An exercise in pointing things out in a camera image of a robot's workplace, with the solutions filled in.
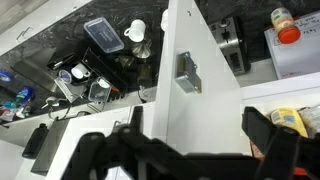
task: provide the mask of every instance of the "white wall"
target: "white wall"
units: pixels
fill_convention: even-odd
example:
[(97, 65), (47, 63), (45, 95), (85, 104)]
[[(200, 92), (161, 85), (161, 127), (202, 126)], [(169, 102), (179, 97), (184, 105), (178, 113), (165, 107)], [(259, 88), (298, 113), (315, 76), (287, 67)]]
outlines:
[(24, 148), (0, 140), (0, 179), (14, 180), (23, 163)]

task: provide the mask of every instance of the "orange lid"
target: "orange lid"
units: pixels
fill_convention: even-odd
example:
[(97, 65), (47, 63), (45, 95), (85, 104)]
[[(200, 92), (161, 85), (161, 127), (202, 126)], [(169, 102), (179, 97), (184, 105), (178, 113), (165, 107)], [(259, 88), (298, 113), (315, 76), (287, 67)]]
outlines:
[(300, 30), (296, 26), (288, 26), (283, 28), (278, 37), (282, 44), (291, 44), (300, 38)]

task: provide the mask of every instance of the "black countertop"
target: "black countertop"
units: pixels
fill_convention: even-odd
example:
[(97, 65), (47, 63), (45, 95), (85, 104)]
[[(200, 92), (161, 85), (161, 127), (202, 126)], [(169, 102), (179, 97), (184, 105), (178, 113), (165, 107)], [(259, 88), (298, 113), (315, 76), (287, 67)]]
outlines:
[[(18, 92), (23, 86), (33, 87), (35, 89), (35, 99), (31, 104), (34, 108), (33, 115), (45, 114), (47, 113), (47, 109), (41, 110), (40, 107), (44, 105), (46, 98), (49, 96), (64, 97), (64, 95), (62, 92), (52, 93), (43, 89), (14, 72), (11, 67), (16, 62), (22, 61), (43, 48), (58, 48), (87, 38), (83, 29), (84, 23), (98, 17), (105, 17), (115, 29), (125, 44), (124, 51), (129, 50), (131, 42), (128, 37), (123, 35), (123, 32), (126, 28), (130, 27), (134, 19), (142, 19), (146, 23), (147, 29), (150, 30), (149, 35), (154, 36), (155, 34), (155, 41), (160, 42), (162, 38), (160, 21), (162, 12), (167, 9), (167, 7), (167, 0), (93, 0), (2, 55), (0, 57), (1, 69), (6, 69), (12, 73), (14, 80), (10, 83), (0, 82), (0, 85), (13, 92)], [(161, 47), (162, 45), (159, 43), (153, 44), (156, 52), (161, 52)], [(160, 52), (155, 54), (156, 59), (158, 59), (156, 64), (160, 63)], [(80, 105), (82, 103), (83, 102), (76, 101), (74, 105)], [(61, 106), (57, 108), (57, 110), (64, 108), (66, 108), (66, 106)]]

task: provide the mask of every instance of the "yellow package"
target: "yellow package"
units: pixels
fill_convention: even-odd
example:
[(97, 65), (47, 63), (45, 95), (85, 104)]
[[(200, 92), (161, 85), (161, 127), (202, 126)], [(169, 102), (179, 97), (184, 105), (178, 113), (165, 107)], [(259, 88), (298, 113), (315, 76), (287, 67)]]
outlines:
[(308, 137), (303, 121), (299, 113), (290, 108), (280, 108), (271, 113), (271, 121), (275, 125), (286, 126), (300, 133), (301, 136)]

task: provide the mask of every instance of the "jar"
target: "jar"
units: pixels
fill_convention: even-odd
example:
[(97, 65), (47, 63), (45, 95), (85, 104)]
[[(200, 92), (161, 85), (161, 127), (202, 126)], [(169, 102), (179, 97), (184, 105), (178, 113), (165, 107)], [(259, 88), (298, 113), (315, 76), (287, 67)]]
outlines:
[(288, 9), (280, 7), (274, 10), (271, 21), (282, 44), (291, 44), (300, 38), (300, 30), (295, 26)]

